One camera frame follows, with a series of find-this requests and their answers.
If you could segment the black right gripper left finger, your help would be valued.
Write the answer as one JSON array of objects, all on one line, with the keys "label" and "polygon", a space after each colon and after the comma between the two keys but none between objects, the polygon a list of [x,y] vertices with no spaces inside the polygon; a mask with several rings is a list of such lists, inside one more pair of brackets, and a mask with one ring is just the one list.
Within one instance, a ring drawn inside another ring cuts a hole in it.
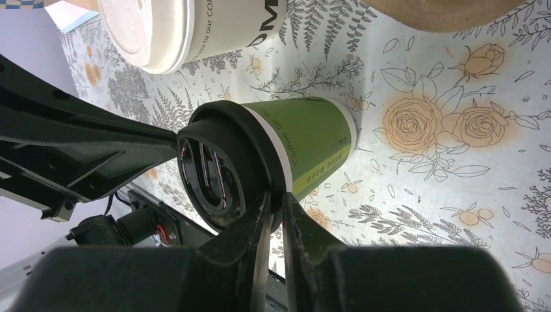
[{"label": "black right gripper left finger", "polygon": [[137,248],[150,211],[96,216],[38,262],[14,311],[263,311],[271,194],[197,248]]}]

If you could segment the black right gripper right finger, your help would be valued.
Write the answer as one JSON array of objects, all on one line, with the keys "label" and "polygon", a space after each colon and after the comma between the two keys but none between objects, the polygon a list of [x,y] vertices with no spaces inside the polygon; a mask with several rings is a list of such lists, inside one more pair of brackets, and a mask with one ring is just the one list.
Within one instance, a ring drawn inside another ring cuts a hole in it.
[{"label": "black right gripper right finger", "polygon": [[520,311],[504,271],[479,248],[351,247],[282,199],[289,311]]}]

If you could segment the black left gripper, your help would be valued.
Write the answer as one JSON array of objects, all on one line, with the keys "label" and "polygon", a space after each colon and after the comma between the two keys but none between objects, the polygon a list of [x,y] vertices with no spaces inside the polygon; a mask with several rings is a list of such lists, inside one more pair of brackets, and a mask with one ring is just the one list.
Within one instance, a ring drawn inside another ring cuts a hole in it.
[{"label": "black left gripper", "polygon": [[67,222],[176,156],[173,131],[89,104],[1,58],[1,196]]}]

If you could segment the black coffee lid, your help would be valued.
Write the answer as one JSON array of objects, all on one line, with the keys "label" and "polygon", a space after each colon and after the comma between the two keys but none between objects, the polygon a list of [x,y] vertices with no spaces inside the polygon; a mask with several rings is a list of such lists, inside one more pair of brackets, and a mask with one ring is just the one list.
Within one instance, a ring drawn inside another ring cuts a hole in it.
[{"label": "black coffee lid", "polygon": [[177,147],[185,191],[208,226],[223,231],[269,192],[276,231],[285,174],[266,126],[252,110],[225,100],[203,104],[178,132]]}]

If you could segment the green paper coffee cup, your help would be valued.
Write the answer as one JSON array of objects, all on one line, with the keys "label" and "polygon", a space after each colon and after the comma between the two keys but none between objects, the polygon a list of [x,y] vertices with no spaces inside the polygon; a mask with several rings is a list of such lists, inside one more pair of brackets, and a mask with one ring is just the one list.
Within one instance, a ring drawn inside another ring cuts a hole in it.
[{"label": "green paper coffee cup", "polygon": [[335,173],[357,142],[352,115],[335,99],[280,99],[247,103],[244,108],[268,135],[283,170],[283,188],[297,200]]}]

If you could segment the white coffee lid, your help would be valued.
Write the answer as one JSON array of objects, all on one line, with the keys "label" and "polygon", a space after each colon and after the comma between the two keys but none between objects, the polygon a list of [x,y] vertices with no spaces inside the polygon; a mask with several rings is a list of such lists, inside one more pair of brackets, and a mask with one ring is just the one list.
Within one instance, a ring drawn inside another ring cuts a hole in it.
[{"label": "white coffee lid", "polygon": [[194,1],[100,0],[99,11],[118,53],[151,74],[175,72],[188,55]]}]

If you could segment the white paper coffee cup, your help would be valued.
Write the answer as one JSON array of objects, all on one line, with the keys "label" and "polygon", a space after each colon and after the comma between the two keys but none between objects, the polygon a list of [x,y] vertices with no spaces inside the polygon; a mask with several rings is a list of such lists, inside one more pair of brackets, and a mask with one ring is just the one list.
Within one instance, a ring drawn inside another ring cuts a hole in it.
[{"label": "white paper coffee cup", "polygon": [[282,0],[186,2],[184,63],[257,46],[278,34],[287,15]]}]

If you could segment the blue checkered paper bag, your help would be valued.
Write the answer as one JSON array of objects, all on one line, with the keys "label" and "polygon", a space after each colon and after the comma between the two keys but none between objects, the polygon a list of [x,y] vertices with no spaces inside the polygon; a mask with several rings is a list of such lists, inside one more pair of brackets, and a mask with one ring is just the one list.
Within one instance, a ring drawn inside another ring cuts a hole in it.
[{"label": "blue checkered paper bag", "polygon": [[27,10],[45,8],[58,0],[0,0],[1,10]]}]

